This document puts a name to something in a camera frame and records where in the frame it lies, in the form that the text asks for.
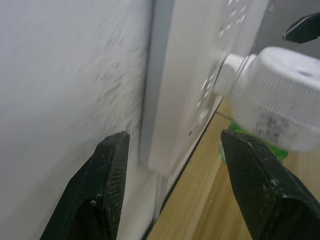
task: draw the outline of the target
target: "green object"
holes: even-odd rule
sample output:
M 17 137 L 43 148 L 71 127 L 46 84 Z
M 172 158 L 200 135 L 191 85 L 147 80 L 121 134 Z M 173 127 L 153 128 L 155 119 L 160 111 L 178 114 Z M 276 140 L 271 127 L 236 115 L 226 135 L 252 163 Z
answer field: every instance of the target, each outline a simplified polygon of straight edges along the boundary
M 240 134 L 246 134 L 249 136 L 254 136 L 254 134 L 244 130 L 242 127 L 240 127 L 235 121 L 232 121 L 228 127 L 228 130 L 231 130 L 233 132 L 236 133 L 240 133 Z M 283 160 L 288 156 L 288 151 L 282 149 L 281 147 L 278 147 L 276 145 L 273 145 L 269 142 L 264 141 L 265 144 L 269 147 L 269 149 L 271 150 L 271 152 L 276 156 L 276 158 L 282 163 Z M 224 163 L 226 163 L 226 157 L 225 157 L 225 153 L 224 153 L 224 149 L 222 144 L 220 143 L 219 146 L 219 153 L 221 155 L 222 160 L 224 161 Z

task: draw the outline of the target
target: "power outlet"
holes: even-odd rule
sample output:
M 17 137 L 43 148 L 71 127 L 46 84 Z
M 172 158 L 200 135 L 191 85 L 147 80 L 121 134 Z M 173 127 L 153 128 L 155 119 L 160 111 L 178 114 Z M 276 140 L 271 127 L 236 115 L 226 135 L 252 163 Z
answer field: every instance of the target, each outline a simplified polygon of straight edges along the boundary
M 152 170 L 170 176 L 204 130 L 223 60 L 235 46 L 250 49 L 252 42 L 237 39 L 243 39 L 253 1 L 261 0 L 155 2 L 139 147 L 140 160 Z

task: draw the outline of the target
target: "white wall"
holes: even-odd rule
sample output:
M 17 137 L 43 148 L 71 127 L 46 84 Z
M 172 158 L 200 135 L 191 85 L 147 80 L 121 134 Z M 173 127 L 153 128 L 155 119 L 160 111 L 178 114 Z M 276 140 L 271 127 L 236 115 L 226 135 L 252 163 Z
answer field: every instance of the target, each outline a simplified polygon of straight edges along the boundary
M 0 236 L 39 239 L 69 179 L 130 130 L 119 239 L 152 219 L 156 176 L 137 162 L 151 0 L 0 2 Z

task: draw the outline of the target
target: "white power strip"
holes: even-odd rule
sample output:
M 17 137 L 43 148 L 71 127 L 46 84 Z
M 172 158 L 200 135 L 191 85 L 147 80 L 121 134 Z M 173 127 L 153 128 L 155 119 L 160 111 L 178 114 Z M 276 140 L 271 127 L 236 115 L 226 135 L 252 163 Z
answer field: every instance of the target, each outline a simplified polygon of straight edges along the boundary
M 261 21 L 267 2 L 155 2 L 139 148 L 148 168 L 175 171 L 208 121 L 215 72 L 229 53 L 248 54 L 259 27 L 251 22 Z

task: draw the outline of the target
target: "wooden surface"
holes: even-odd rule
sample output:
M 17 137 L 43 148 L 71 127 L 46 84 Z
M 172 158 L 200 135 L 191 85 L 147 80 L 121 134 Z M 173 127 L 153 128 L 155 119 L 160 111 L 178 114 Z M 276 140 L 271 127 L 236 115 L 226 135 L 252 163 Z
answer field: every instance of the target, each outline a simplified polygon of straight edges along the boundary
M 218 152 L 232 111 L 223 100 L 148 240 L 250 240 Z M 289 153 L 284 165 L 320 200 L 320 150 Z

